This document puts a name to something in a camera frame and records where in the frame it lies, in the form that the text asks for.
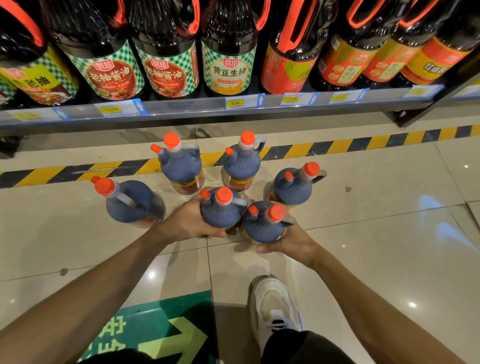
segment shoe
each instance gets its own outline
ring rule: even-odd
[[[250,297],[250,322],[260,351],[275,331],[290,328],[302,331],[300,313],[285,285],[275,277],[255,283]]]

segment orange bottle cap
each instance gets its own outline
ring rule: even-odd
[[[151,150],[152,152],[155,152],[155,153],[158,154],[158,153],[161,152],[162,147],[161,147],[161,146],[158,146],[157,144],[152,144],[152,145],[150,146],[150,150]]]
[[[244,146],[252,146],[255,144],[255,134],[247,130],[241,134],[240,141]]]
[[[248,212],[250,212],[252,215],[258,215],[258,209],[254,205],[250,205]]]
[[[268,217],[273,222],[282,221],[282,219],[285,217],[285,210],[280,205],[273,205],[268,209]]]
[[[90,181],[95,183],[95,190],[102,196],[107,196],[115,190],[115,182],[110,178],[93,176]]]
[[[320,166],[318,165],[318,163],[308,162],[305,163],[305,165],[303,166],[303,171],[309,177],[316,177],[320,172]]]
[[[207,190],[201,190],[199,195],[204,200],[208,200],[210,198],[210,193]]]
[[[163,142],[168,149],[175,149],[180,145],[180,138],[175,133],[169,132],[165,135],[165,138],[163,138]]]
[[[228,187],[220,187],[215,194],[215,197],[222,205],[229,203],[233,198],[233,192]]]

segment beige floor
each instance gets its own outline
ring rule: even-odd
[[[476,108],[445,109],[408,131],[478,123]],[[176,130],[201,151],[221,151],[246,128],[271,146],[399,132],[382,114],[32,136],[0,170],[151,158],[151,142]],[[285,167],[314,160],[328,177],[293,210],[299,224],[354,274],[468,364],[480,361],[480,137],[328,156],[263,162],[245,197]],[[205,170],[220,185],[219,167]],[[185,201],[162,174],[137,179],[159,191],[168,213]],[[90,182],[0,190],[0,327],[144,231],[111,220]],[[238,234],[192,239],[162,252],[125,303],[212,290],[221,361],[257,363],[246,311],[250,282],[279,277],[296,297],[305,329],[373,363],[332,295],[310,270],[282,255],[258,255]],[[65,276],[60,270],[68,269]]]

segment store shelf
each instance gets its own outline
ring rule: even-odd
[[[255,78],[252,78],[250,94],[260,93]],[[409,90],[369,90],[361,101],[335,104],[329,104],[333,93],[325,92],[319,94],[315,104],[308,106],[280,106],[283,95],[266,95],[261,107],[233,110],[226,110],[224,97],[206,97],[202,90],[200,98],[195,99],[144,101],[143,106],[149,115],[104,117],[94,104],[58,108],[70,120],[25,121],[8,111],[0,111],[0,136],[422,109],[432,103],[428,98],[403,98]],[[303,90],[313,91],[310,85],[305,85]]]

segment soy sauce bottle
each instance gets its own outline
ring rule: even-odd
[[[271,94],[300,92],[328,38],[337,0],[291,0],[278,12],[261,83]]]
[[[50,35],[97,95],[109,101],[148,99],[123,0],[40,0],[40,8]]]
[[[437,36],[390,82],[394,87],[430,85],[480,44],[480,3],[462,0]]]
[[[334,35],[312,71],[313,87],[318,91],[350,89],[407,14],[412,1],[341,1]]]
[[[375,54],[354,86],[389,87],[388,82],[438,33],[459,3],[460,0],[414,0],[407,16],[398,22],[392,37]]]
[[[255,21],[250,0],[211,0],[202,14],[202,58],[209,96],[247,93],[258,31],[266,23],[270,0]]]
[[[133,0],[132,38],[157,99],[198,97],[195,34],[200,3],[193,0],[194,20],[182,17],[174,0]]]
[[[9,84],[46,106],[85,102],[68,64],[46,41],[33,19],[13,0],[0,2],[0,73]],[[28,106],[23,94],[4,86],[10,107]]]

